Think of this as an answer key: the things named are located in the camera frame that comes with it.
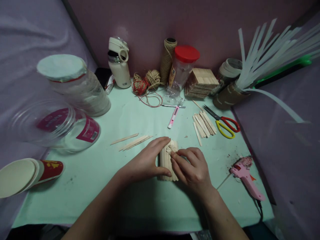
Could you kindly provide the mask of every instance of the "table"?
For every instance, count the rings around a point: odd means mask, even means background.
[[[199,147],[208,162],[211,181],[218,187],[226,178],[228,168],[240,157],[249,155],[241,133],[227,139],[219,132],[202,139],[200,147],[193,127],[192,115],[200,109],[190,100],[180,109],[171,130],[167,128],[174,108],[150,108],[139,101],[129,89],[115,87],[109,95],[111,109],[95,118],[101,126],[99,140],[90,148],[76,154],[50,151],[48,160],[63,161],[63,175],[55,181],[44,183],[29,191],[13,224],[72,224],[87,205],[95,198],[118,169],[136,156],[151,140],[169,136],[178,141],[179,148]],[[211,99],[198,101],[206,104],[217,114]],[[223,116],[234,118],[231,111]],[[123,152],[119,148],[134,140],[110,145],[114,140],[139,133],[153,138]],[[266,191],[255,165],[251,175],[255,184],[266,196]],[[221,186],[219,192],[228,208],[242,227],[259,221],[258,210],[244,185],[232,176]],[[205,217],[196,197],[181,182],[158,181],[156,178],[132,184],[124,193],[118,228],[126,230],[199,231]],[[269,200],[262,202],[264,220],[273,218]]]

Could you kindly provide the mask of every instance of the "red paper cup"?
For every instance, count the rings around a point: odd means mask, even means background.
[[[0,198],[9,197],[31,187],[61,176],[64,164],[60,161],[25,158],[14,161],[0,170]]]

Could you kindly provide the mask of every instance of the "scissors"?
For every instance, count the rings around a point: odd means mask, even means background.
[[[203,108],[204,108],[212,117],[214,117],[214,118],[216,119],[216,124],[217,124],[217,127],[218,127],[218,129],[219,129],[219,132],[220,132],[224,137],[226,137],[226,138],[228,138],[228,139],[232,139],[232,138],[235,137],[235,134],[233,133],[233,131],[234,131],[234,132],[240,132],[239,124],[238,124],[235,120],[233,120],[233,119],[231,119],[231,118],[227,118],[227,117],[219,117],[217,114],[215,114],[215,113],[214,113],[210,108],[208,108],[206,105],[203,105]],[[222,124],[222,123],[220,122],[220,120],[222,120],[229,128],[227,128],[224,124]],[[232,122],[232,123],[236,126],[237,129],[234,129],[234,127],[232,127],[232,126],[230,125],[230,123],[228,123],[227,121]],[[221,127],[223,127],[225,130],[227,130],[227,131],[231,134],[231,137],[228,136],[228,135],[226,135],[226,134],[222,131]]]

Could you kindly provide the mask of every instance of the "hand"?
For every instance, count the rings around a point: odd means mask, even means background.
[[[172,169],[178,178],[198,197],[205,201],[216,189],[212,186],[208,165],[199,148],[180,149],[171,152]]]
[[[168,137],[159,137],[151,141],[137,156],[119,170],[126,183],[143,181],[155,176],[171,177],[169,169],[156,166],[156,156],[170,142]]]

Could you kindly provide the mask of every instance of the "purple fabric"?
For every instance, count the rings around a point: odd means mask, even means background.
[[[283,100],[309,124],[273,100],[252,93],[234,107],[274,196],[275,217],[287,239],[320,239],[320,60],[261,88]]]
[[[89,69],[96,64],[60,0],[0,2],[0,168],[22,158],[40,159],[46,148],[15,142],[6,134],[12,115],[22,105],[58,98],[36,72],[37,62],[51,54],[74,54]],[[0,199],[0,239],[5,239],[26,193]]]

